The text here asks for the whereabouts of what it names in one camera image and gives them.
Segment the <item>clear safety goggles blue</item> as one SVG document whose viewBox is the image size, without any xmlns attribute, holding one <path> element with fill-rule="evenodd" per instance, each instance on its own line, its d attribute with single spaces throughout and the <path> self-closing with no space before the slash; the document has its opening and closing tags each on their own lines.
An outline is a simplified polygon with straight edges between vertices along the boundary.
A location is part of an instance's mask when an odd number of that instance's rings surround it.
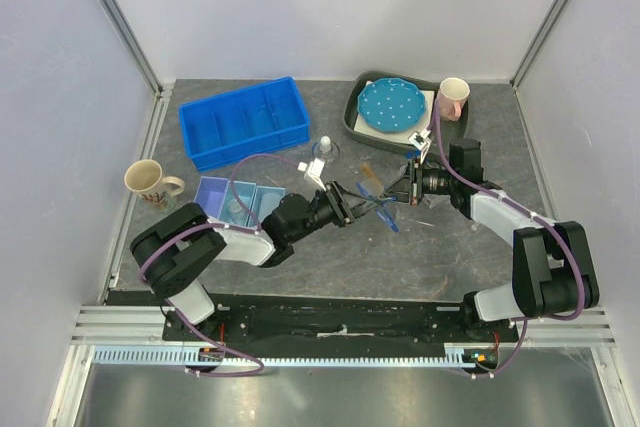
<svg viewBox="0 0 640 427">
<path fill-rule="evenodd" d="M 375 204 L 375 212 L 385 225 L 393 232 L 398 232 L 396 201 L 385 194 L 383 184 L 379 180 L 366 178 L 356 186 L 362 196 Z"/>
</svg>

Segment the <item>dropper bottle white cap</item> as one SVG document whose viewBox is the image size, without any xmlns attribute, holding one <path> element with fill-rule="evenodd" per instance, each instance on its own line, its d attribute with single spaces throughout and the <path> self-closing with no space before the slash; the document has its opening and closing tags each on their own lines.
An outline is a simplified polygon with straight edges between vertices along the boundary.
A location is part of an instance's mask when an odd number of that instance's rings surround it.
<svg viewBox="0 0 640 427">
<path fill-rule="evenodd" d="M 339 145 L 328 135 L 323 135 L 312 147 L 314 158 L 322 160 L 326 165 L 335 163 L 340 156 Z"/>
</svg>

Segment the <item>small glass beaker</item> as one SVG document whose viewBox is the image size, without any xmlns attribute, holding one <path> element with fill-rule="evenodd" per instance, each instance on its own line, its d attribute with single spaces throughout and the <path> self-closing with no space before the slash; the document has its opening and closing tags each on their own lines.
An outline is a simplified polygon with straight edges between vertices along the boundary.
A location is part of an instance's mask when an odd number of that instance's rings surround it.
<svg viewBox="0 0 640 427">
<path fill-rule="evenodd" d="M 227 213 L 234 223 L 240 224 L 243 222 L 244 209 L 236 199 L 231 199 L 227 204 Z"/>
</svg>

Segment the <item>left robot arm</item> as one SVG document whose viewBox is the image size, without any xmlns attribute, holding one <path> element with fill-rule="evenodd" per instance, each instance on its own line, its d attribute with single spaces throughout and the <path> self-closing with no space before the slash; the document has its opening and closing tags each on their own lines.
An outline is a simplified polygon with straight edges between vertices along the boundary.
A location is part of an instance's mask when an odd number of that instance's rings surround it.
<svg viewBox="0 0 640 427">
<path fill-rule="evenodd" d="M 285 195 L 259 228 L 211 220 L 191 202 L 134 238 L 130 251 L 153 294 L 185 317 L 190 334 L 208 340 L 218 332 L 220 318 L 199 276 L 214 260 L 278 266 L 293 255 L 294 243 L 329 224 L 345 227 L 387 202 L 330 182 L 310 200 Z"/>
</svg>

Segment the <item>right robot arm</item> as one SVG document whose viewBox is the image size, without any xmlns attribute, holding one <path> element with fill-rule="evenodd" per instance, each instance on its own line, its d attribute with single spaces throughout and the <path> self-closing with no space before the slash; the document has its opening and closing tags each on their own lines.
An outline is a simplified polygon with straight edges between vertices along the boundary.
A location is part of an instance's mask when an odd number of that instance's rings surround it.
<svg viewBox="0 0 640 427">
<path fill-rule="evenodd" d="M 417 151 L 383 198 L 417 205 L 429 196 L 446 196 L 465 218 L 487 227 L 512 249 L 510 282 L 466 295 L 467 309 L 457 318 L 465 338 L 483 339 L 496 321 L 572 320 L 599 303 L 588 239 L 579 223 L 540 216 L 486 181 L 477 140 L 451 142 L 438 164 L 428 158 L 426 135 L 414 133 L 410 142 Z"/>
</svg>

